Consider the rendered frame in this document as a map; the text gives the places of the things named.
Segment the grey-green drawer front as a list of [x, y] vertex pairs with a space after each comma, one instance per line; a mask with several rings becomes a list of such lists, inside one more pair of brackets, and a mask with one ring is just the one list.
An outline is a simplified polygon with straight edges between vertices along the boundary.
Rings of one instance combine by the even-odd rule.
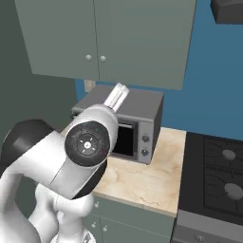
[[95, 203], [97, 202], [99, 203], [99, 208], [94, 206], [92, 211], [93, 215], [98, 215], [144, 230], [151, 229], [157, 223], [162, 223], [165, 219], [175, 220], [168, 215], [158, 214], [139, 207], [95, 196]]

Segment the beige wall socket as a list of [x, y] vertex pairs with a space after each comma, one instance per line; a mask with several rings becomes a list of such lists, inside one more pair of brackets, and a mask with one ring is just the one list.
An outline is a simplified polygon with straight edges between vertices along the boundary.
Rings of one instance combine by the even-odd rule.
[[96, 85], [95, 81], [91, 81], [91, 80], [84, 80], [84, 91], [85, 92], [89, 92], [91, 91]]

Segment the dark green tall side panel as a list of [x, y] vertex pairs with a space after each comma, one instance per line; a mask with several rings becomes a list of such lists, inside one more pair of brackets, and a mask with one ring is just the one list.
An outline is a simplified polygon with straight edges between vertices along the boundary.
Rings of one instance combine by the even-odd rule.
[[9, 165], [4, 138], [16, 123], [44, 120], [62, 130], [76, 101], [73, 78], [32, 72], [15, 2], [0, 0], [0, 176]]

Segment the black hob stove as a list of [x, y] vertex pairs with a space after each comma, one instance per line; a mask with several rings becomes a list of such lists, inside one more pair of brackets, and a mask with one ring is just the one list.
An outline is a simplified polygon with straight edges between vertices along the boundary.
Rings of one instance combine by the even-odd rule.
[[243, 243], [243, 141], [187, 133], [171, 243]]

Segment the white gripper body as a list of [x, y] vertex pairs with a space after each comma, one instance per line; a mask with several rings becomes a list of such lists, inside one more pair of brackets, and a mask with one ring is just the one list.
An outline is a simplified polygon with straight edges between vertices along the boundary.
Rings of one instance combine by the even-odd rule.
[[112, 89], [103, 104], [111, 108], [114, 112], [117, 112], [126, 99], [128, 93], [129, 89], [125, 85], [118, 83]]

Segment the grey toaster oven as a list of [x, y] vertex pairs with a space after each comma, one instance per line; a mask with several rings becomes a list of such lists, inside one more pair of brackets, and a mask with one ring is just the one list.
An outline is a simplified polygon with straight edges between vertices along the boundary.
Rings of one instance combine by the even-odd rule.
[[107, 156], [149, 164], [160, 132], [163, 94], [130, 88], [114, 112], [103, 104], [113, 88], [97, 85], [72, 108], [67, 154], [84, 166]]

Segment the dark grey range hood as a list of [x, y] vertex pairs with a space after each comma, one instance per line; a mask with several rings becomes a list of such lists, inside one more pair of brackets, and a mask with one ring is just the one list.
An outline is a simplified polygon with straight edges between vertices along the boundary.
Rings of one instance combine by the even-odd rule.
[[243, 0], [211, 0], [217, 24], [243, 25]]

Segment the grey-green base cupboard door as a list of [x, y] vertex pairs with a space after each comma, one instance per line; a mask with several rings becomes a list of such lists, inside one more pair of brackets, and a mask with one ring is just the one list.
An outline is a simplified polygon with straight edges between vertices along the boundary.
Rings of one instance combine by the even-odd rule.
[[100, 218], [103, 243], [170, 243], [174, 220], [165, 219], [151, 229], [141, 229], [107, 218]]
[[93, 234], [96, 239], [96, 243], [103, 243], [102, 230], [100, 218], [96, 215], [88, 215], [84, 219], [85, 227]]

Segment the grey-green wall cupboard door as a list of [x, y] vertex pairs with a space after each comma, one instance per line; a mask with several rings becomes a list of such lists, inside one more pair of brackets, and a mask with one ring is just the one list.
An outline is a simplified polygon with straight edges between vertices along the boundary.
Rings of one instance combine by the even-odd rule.
[[33, 73], [99, 78], [93, 0], [14, 0]]
[[102, 81], [182, 88], [196, 0], [94, 0], [94, 7]]

